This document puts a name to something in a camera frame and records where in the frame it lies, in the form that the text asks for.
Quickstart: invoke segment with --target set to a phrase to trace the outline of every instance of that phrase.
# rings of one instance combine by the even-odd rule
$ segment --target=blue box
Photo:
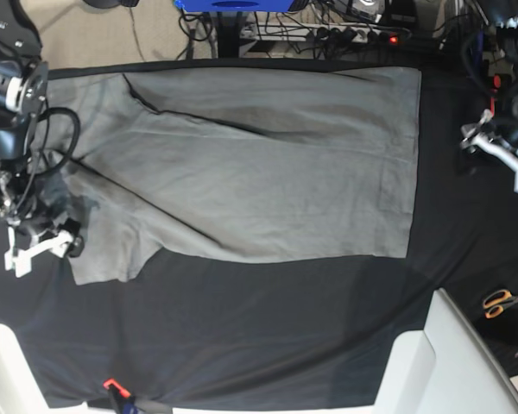
[[[175,0],[174,5],[188,13],[206,11],[287,12],[294,0]]]

